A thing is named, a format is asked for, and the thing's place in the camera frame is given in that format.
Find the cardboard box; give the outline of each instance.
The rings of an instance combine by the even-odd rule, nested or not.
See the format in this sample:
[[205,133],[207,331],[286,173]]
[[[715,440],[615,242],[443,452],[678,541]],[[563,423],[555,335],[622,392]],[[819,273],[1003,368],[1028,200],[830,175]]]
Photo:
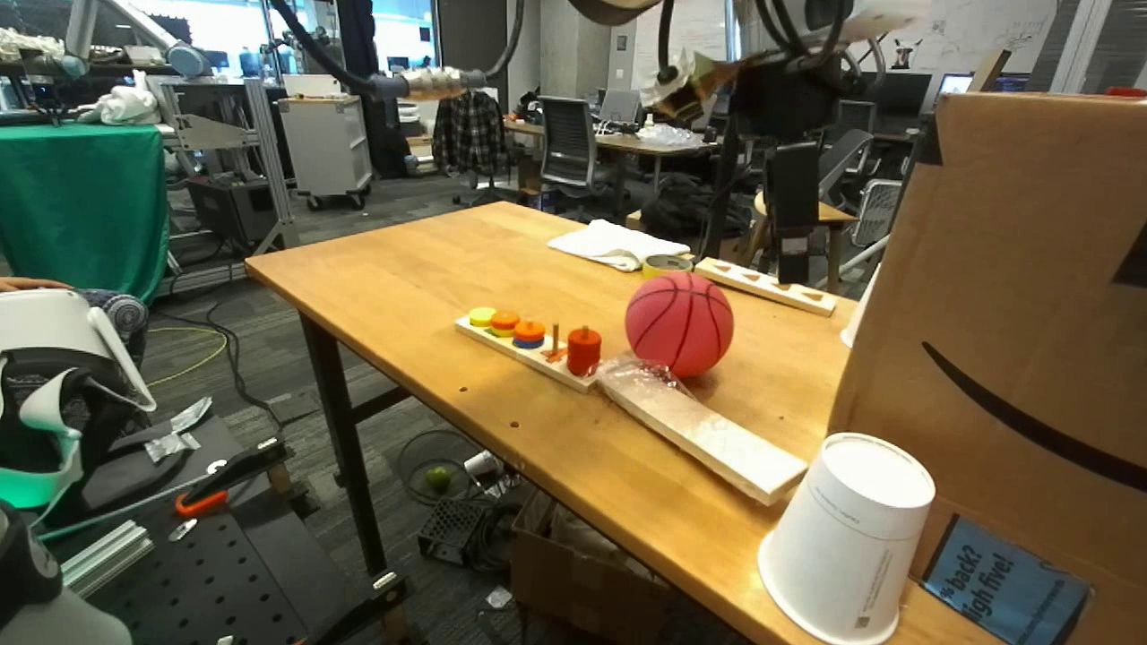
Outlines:
[[1069,643],[1147,634],[1143,139],[1131,99],[945,98],[830,414],[931,468],[918,578],[972,521],[1086,589]]
[[531,494],[516,517],[508,578],[511,599],[547,620],[569,623],[600,643],[660,643],[671,623],[674,589],[637,575],[637,562],[600,551],[599,541],[582,547],[563,545],[551,533],[555,502]]

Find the wooden table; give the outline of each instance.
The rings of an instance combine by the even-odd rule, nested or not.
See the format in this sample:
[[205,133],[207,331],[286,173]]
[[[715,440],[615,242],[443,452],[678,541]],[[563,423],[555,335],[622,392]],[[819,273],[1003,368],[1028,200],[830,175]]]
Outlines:
[[[640,275],[544,247],[569,228],[575,222],[483,203],[248,257],[249,275],[301,312],[369,568],[384,568],[384,547],[355,437],[360,414],[348,403],[335,343],[508,459],[744,639],[811,643],[756,575],[756,545],[780,509],[747,502],[599,392],[569,392],[453,331],[462,312],[506,306],[566,331],[594,328],[605,355],[618,355],[622,306]],[[839,331],[848,306],[819,320],[728,296],[737,331],[728,359],[690,386],[694,398],[811,459],[845,366]],[[898,639],[982,643],[984,634],[909,584]]]
[[[823,203],[823,200],[817,203],[817,226],[827,228],[827,252],[823,252],[827,295],[839,295],[839,282],[843,282],[843,275],[839,275],[839,236],[843,236],[843,228],[848,222],[851,222],[851,215],[845,215],[843,209]],[[752,193],[752,233],[747,233],[747,247],[744,247],[747,257],[740,257],[744,267],[756,267],[756,252],[765,244],[764,233],[765,233],[765,203],[764,203],[764,193],[756,191]]]
[[[518,133],[518,138],[541,138],[544,128],[522,118],[506,118],[506,133]],[[690,153],[706,153],[714,151],[710,142],[688,146],[688,142],[660,142],[660,139],[640,139],[631,133],[594,133],[594,142],[600,151],[618,151],[618,153],[634,153],[634,157],[653,157],[653,185],[660,185],[660,164],[667,157],[690,157]]]

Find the white cabinet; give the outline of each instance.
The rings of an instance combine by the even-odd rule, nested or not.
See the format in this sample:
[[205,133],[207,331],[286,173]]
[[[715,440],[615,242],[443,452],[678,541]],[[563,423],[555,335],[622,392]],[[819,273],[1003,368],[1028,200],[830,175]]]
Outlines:
[[277,108],[281,115],[295,185],[307,209],[320,209],[322,199],[364,203],[371,167],[360,104],[355,98],[291,98]]

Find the person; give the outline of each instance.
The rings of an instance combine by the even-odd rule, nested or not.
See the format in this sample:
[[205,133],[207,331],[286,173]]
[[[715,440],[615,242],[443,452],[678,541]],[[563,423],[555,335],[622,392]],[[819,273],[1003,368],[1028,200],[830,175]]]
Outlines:
[[[70,288],[62,281],[42,281],[42,275],[0,275],[0,295],[10,295],[10,289],[70,289]],[[134,302],[132,295],[118,295],[118,289],[76,289],[76,295],[81,295],[93,307],[107,312],[123,343],[140,363],[144,338],[148,338],[148,306]]]

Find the small basketball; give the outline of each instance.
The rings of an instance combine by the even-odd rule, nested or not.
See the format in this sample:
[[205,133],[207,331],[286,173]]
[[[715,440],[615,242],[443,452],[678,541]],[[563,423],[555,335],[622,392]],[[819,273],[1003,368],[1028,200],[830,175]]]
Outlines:
[[729,306],[694,273],[648,281],[622,312],[631,351],[678,379],[710,372],[729,343]]

